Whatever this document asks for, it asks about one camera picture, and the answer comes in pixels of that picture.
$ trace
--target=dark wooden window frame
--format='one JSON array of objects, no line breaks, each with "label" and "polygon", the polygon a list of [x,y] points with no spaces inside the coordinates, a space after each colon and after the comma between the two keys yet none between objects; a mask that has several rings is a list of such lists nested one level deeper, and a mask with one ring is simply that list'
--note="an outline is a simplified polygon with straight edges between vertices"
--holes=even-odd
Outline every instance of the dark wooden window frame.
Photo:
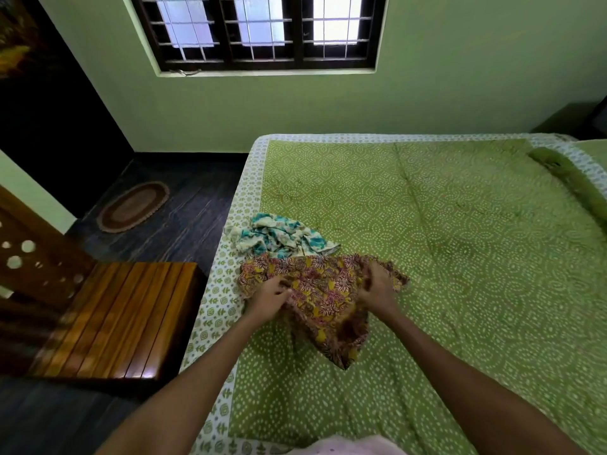
[{"label": "dark wooden window frame", "polygon": [[[162,52],[161,42],[158,40],[153,27],[159,27],[158,22],[153,26],[148,12],[144,7],[144,3],[151,3],[151,0],[132,0],[133,6],[140,19],[141,26],[148,38],[148,42],[158,66],[162,71],[228,71],[228,70],[321,70],[321,69],[346,69],[346,68],[375,68],[377,60],[377,51],[379,49],[379,37],[383,24],[383,16],[386,0],[372,0],[373,7],[370,20],[367,22],[366,36],[368,39],[357,41],[355,45],[348,42],[348,48],[356,51],[357,47],[364,46],[366,48],[365,57],[360,58],[320,58],[314,56],[315,45],[311,43],[304,44],[304,35],[312,33],[311,25],[313,22],[302,22],[302,14],[304,11],[309,12],[312,9],[313,0],[282,0],[283,13],[290,14],[290,17],[284,15],[285,19],[290,19],[285,23],[291,23],[291,28],[285,28],[285,40],[291,43],[285,45],[285,56],[279,60],[274,57],[268,58],[267,55],[263,59],[255,60],[239,60],[237,50],[238,45],[234,45],[234,41],[230,42],[230,32],[228,31],[228,23],[225,22],[226,15],[236,18],[236,6],[234,1],[226,3],[226,0],[205,0],[205,10],[209,17],[212,17],[214,23],[209,25],[212,27],[212,35],[218,44],[213,48],[204,48],[204,51],[213,53],[214,61],[205,60],[179,60],[167,59]],[[363,22],[359,23],[359,38],[361,38],[361,30]],[[232,29],[232,38],[238,35],[236,42],[240,41],[240,33],[236,33]],[[274,49],[271,46],[253,46],[253,48]],[[334,49],[340,48],[340,45],[326,46]]]}]

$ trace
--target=window frame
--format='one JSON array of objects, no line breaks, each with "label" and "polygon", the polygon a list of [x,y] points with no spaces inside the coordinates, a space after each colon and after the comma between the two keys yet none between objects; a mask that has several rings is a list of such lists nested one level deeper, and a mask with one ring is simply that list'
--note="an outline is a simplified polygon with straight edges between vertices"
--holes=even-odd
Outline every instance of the window frame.
[{"label": "window frame", "polygon": [[[144,7],[144,3],[149,2],[144,2],[143,0],[131,1],[160,70],[164,72],[183,71],[186,73],[197,71],[337,70],[352,68],[375,69],[386,4],[386,0],[374,0],[370,21],[369,39],[367,42],[367,57],[364,59],[320,59],[304,57],[302,0],[290,0],[292,58],[285,60],[262,59],[241,61],[234,60],[232,45],[230,44],[230,37],[228,35],[228,24],[225,22],[222,1],[208,0],[211,8],[210,15],[212,16],[214,23],[217,24],[215,31],[219,42],[219,45],[217,45],[218,52],[223,60],[221,62],[186,62],[165,59],[161,51],[159,41],[152,27],[152,22],[149,19],[148,12]],[[293,9],[293,6],[299,6],[299,9]]]}]

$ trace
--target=person's left hand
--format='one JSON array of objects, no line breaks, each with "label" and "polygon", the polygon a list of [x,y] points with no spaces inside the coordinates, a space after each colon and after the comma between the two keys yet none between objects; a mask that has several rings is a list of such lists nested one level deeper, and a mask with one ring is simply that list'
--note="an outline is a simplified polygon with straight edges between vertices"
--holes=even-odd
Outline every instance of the person's left hand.
[{"label": "person's left hand", "polygon": [[245,315],[253,319],[259,326],[272,320],[291,295],[290,287],[291,282],[280,276],[263,282],[250,299]]}]

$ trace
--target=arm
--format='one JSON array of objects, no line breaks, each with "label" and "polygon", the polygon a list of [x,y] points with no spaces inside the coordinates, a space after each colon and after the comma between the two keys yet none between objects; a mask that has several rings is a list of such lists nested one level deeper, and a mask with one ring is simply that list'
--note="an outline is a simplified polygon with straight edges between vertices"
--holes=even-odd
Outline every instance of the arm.
[{"label": "arm", "polygon": [[183,373],[149,398],[102,444],[96,455],[186,455],[228,374],[253,333],[278,312],[291,290],[272,278],[247,313]]},{"label": "arm", "polygon": [[480,454],[584,454],[543,413],[455,357],[419,329],[394,299],[389,276],[371,263],[359,298],[399,338]]}]

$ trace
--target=person's right arm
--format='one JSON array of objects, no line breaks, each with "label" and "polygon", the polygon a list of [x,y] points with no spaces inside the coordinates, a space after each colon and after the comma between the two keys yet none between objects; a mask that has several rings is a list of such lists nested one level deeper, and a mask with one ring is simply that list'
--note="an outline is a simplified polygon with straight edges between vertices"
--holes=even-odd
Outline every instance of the person's right arm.
[{"label": "person's right arm", "polygon": [[481,454],[585,454],[543,413],[455,357],[403,314],[392,282],[375,262],[359,300],[399,338]]}]

